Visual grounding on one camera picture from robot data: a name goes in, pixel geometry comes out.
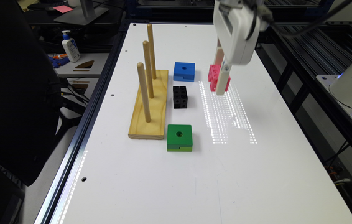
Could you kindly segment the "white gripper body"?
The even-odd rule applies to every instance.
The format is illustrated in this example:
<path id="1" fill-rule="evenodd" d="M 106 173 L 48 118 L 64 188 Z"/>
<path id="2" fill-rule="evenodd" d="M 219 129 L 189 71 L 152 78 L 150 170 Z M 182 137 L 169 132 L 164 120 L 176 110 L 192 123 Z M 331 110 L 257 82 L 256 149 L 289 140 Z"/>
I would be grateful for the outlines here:
<path id="1" fill-rule="evenodd" d="M 213 23 L 226 63 L 247 65 L 259 33 L 272 21 L 271 10 L 260 0 L 216 0 Z"/>

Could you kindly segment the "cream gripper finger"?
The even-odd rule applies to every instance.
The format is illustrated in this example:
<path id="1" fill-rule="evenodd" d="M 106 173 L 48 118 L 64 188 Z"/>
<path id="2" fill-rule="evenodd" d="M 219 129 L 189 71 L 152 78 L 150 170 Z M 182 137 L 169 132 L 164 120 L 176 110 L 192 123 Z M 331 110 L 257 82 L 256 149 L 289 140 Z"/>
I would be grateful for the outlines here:
<path id="1" fill-rule="evenodd" d="M 229 64 L 226 60 L 222 62 L 215 90 L 217 95 L 224 95 L 231 67 L 232 65 Z"/>
<path id="2" fill-rule="evenodd" d="M 216 52 L 215 52 L 215 58 L 214 58 L 214 65 L 221 65 L 223 63 L 224 59 L 224 52 L 223 48 L 221 46 L 220 40 L 217 39 L 217 47 L 216 47 Z"/>

